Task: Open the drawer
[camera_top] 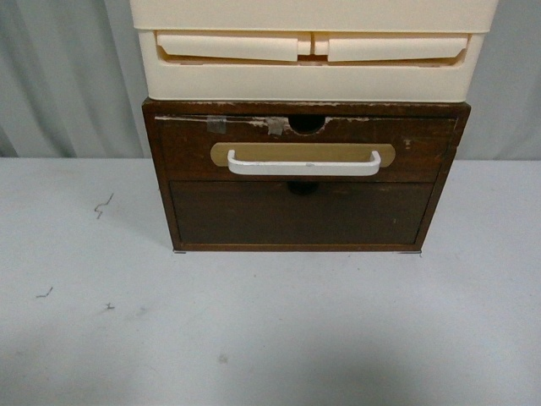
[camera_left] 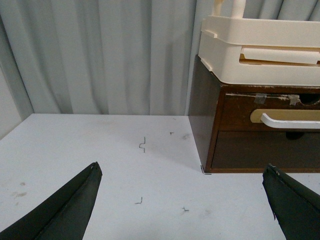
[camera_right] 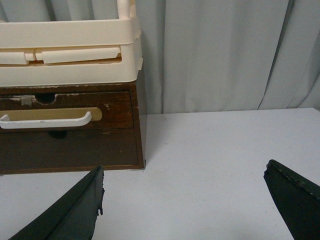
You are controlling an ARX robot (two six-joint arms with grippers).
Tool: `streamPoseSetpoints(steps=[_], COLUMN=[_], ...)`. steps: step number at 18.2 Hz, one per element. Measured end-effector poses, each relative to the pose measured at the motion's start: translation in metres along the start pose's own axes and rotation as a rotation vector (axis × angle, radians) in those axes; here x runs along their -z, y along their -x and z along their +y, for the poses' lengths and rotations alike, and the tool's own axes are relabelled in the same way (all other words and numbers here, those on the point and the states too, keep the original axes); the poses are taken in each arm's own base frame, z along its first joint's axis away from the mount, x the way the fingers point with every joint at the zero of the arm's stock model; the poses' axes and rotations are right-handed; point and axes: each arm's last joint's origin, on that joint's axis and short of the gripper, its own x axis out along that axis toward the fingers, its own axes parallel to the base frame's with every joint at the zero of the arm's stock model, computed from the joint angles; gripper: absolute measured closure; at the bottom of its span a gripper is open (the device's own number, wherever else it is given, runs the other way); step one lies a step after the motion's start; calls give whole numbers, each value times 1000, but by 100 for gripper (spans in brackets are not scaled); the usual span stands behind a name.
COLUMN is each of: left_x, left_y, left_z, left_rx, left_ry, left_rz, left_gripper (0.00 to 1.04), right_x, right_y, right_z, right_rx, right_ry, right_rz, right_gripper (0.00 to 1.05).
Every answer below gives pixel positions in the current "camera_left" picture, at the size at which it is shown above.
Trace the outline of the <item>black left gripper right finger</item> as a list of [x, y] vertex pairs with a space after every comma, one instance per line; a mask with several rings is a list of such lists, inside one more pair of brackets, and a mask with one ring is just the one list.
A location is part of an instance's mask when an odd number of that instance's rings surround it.
[[262, 185], [273, 216], [287, 240], [320, 238], [320, 195], [268, 164]]

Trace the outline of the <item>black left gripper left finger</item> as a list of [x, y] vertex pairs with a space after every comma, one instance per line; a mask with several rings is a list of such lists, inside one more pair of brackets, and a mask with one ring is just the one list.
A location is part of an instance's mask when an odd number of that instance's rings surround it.
[[91, 163], [44, 202], [0, 233], [2, 240], [81, 240], [90, 221], [102, 170]]

